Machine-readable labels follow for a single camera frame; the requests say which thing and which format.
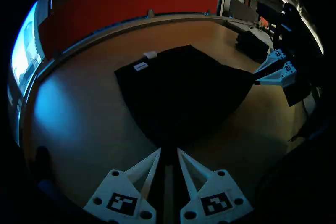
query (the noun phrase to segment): white plastic bracket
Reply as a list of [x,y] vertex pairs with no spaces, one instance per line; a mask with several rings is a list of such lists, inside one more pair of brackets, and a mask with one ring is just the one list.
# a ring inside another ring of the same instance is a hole
[[[189,203],[180,212],[182,224],[230,223],[253,211],[226,170],[211,171],[179,148],[177,154],[190,196]],[[196,190],[186,163],[205,182],[199,191]]]
[[274,62],[281,60],[281,59],[285,59],[285,58],[286,58],[286,55],[282,52],[282,50],[277,49],[267,55],[266,60],[259,66],[259,68],[255,71],[255,73],[263,70],[264,68],[273,64]]
[[297,71],[291,61],[287,61],[283,68],[263,78],[257,79],[261,85],[276,85],[287,87],[295,83]]
[[[84,210],[104,221],[155,223],[156,211],[146,199],[160,154],[161,148],[126,172],[111,170],[89,199]],[[138,192],[133,183],[148,170],[144,186],[141,192]]]

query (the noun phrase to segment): glass window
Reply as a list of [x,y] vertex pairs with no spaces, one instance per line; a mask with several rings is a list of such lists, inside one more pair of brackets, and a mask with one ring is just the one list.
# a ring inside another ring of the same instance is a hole
[[12,53],[12,70],[22,94],[24,94],[30,77],[42,60],[35,45],[34,14],[36,4],[31,8],[20,29]]

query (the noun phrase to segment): desk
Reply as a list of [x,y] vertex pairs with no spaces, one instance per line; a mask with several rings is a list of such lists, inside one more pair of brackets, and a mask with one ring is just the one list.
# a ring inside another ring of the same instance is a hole
[[[222,64],[255,71],[259,65],[235,49],[236,37],[210,21],[180,22],[125,33],[72,57],[42,82],[27,109],[26,158],[46,146],[59,187],[83,207],[107,172],[125,171],[156,149],[131,117],[114,71],[143,52],[188,44]],[[184,151],[211,170],[227,169],[253,201],[257,182],[285,155],[304,120],[302,105],[289,108],[280,87],[255,86],[220,127]]]

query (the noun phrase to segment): screw hole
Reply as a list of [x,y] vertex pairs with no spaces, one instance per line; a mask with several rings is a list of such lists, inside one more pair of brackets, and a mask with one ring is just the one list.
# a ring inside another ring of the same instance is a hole
[[96,205],[100,205],[102,203],[102,200],[101,200],[101,198],[95,197],[93,199],[93,203],[95,203]]
[[119,175],[119,172],[118,171],[113,171],[112,172],[112,176],[118,176]]
[[243,202],[244,202],[243,199],[240,199],[240,198],[237,198],[237,199],[234,200],[234,203],[236,205],[241,205]]
[[196,218],[196,213],[193,212],[193,211],[187,211],[187,212],[185,212],[184,217],[185,217],[187,220],[192,220],[192,219],[195,219],[195,218]]
[[153,217],[153,214],[149,211],[142,211],[140,213],[140,217],[145,219],[145,220],[148,220],[148,219],[151,219]]

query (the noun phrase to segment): white object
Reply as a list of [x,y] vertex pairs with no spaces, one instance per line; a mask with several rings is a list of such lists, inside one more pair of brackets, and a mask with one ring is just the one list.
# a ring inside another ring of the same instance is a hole
[[148,59],[153,59],[153,58],[157,58],[158,54],[155,51],[152,52],[146,52],[144,53],[144,55],[148,58]]
[[137,65],[135,65],[135,66],[133,66],[133,67],[134,67],[134,69],[135,69],[136,71],[140,71],[140,70],[142,70],[142,69],[148,67],[148,65],[147,65],[145,62],[141,62],[141,63],[139,63],[139,64],[137,64]]
[[[161,148],[126,172],[111,170],[87,202],[84,210],[104,221],[155,223],[156,211],[146,201],[158,166]],[[150,169],[141,193],[133,183]]]
[[261,85],[275,85],[287,87],[295,83],[297,71],[291,61],[287,61],[283,68],[263,78],[257,79]]
[[[226,170],[211,171],[185,152],[177,149],[178,159],[190,196],[190,202],[182,208],[180,220],[187,223],[228,223],[253,211],[235,181]],[[186,163],[205,184],[197,191]]]

